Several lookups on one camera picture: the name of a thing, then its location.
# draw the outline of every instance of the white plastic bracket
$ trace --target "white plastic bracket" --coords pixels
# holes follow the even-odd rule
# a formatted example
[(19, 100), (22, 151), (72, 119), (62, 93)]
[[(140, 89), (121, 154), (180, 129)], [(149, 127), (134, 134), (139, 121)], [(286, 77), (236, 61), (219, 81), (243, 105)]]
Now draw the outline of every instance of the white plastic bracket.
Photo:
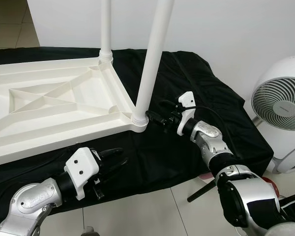
[(84, 185), (88, 179), (99, 171), (99, 166), (88, 147), (79, 148), (65, 163), (64, 171), (67, 171), (77, 191), (76, 198), (85, 197)]
[[(183, 107), (194, 107), (196, 106), (196, 102), (195, 102), (195, 98), (193, 96), (193, 92), (189, 91), (189, 92), (185, 92), (182, 96), (179, 97), (178, 102), (180, 102), (182, 104)], [(182, 118), (181, 118), (181, 122), (179, 123), (178, 129), (177, 129), (177, 134), (182, 136), (182, 129), (185, 126), (185, 124), (187, 123), (187, 121), (190, 118), (194, 117), (195, 114), (195, 110), (196, 109), (190, 109), (190, 110), (186, 110), (184, 112), (181, 113)]]

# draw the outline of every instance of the white wall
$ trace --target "white wall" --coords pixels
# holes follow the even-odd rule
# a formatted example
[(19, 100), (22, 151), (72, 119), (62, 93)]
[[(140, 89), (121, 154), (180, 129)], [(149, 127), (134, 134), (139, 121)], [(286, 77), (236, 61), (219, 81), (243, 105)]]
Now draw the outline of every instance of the white wall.
[[(100, 47), (100, 0), (28, 0), (41, 46)], [(113, 49), (147, 48), (156, 0), (112, 0)], [(191, 51), (249, 99), (260, 74), (295, 55), (295, 0), (176, 0), (166, 51)]]

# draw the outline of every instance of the white metal pole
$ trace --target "white metal pole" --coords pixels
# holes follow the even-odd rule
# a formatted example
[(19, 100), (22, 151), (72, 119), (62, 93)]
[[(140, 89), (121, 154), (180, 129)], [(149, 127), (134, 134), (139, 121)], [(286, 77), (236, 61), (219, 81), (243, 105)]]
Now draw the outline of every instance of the white metal pole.
[(111, 50), (111, 0), (101, 1), (101, 49), (99, 60), (110, 62), (113, 60)]
[(145, 125), (148, 122), (145, 113), (151, 101), (173, 5), (174, 0), (158, 0), (157, 3), (136, 108), (131, 117), (135, 125)]

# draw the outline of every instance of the black cloth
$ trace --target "black cloth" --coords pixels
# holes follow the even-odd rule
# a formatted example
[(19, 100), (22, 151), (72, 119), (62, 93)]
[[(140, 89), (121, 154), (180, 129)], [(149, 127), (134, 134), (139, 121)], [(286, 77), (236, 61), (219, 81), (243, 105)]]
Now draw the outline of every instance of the black cloth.
[[(0, 50), (0, 64), (90, 58), (97, 57), (98, 53), (98, 49), (89, 48), (4, 49)], [(114, 69), (135, 103), (146, 50), (116, 50), (113, 54)], [(222, 117), (235, 143), (237, 155), (252, 171), (262, 175), (273, 156), (273, 151), (244, 111), (244, 100), (218, 80), (210, 65), (198, 55), (190, 52), (164, 52), (149, 109), (168, 116), (168, 112), (159, 102), (163, 99), (174, 101), (186, 91), (193, 91), (197, 105), (208, 106)], [(206, 110), (197, 109), (195, 118), (219, 127), (225, 134), (218, 121)], [(229, 144), (226, 135), (223, 139)], [(129, 157), (129, 163), (102, 186), (101, 190), (105, 197), (101, 201), (98, 201), (92, 190), (87, 188), (85, 199), (67, 201), (61, 207), (53, 209), (52, 213), (168, 188), (208, 172), (198, 147), (191, 143), (188, 137), (178, 136), (174, 132), (164, 133), (161, 127), (151, 122), (143, 133), (118, 133), (80, 144), (80, 147), (85, 146), (98, 151), (123, 148), (123, 156)], [(6, 216), (9, 200), (18, 188), (26, 183), (40, 182), (61, 173), (66, 160), (76, 148), (78, 146), (62, 148), (0, 165), (2, 180), (23, 173), (28, 168), (38, 166), (63, 153), (48, 165), (0, 184), (0, 192), (6, 189), (0, 197), (0, 221)]]

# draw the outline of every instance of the electric fan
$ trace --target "electric fan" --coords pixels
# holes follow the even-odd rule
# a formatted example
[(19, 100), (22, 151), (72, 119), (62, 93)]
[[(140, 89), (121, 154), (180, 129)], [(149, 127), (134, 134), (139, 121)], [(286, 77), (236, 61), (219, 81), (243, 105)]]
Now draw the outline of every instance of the electric fan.
[(265, 121), (285, 130), (272, 130), (268, 132), (272, 134), (267, 134), (276, 144), (282, 143), (280, 151), (274, 150), (275, 157), (267, 170), (276, 174), (295, 171), (295, 56), (277, 62), (262, 75), (251, 104), (257, 115), (253, 119), (256, 126)]

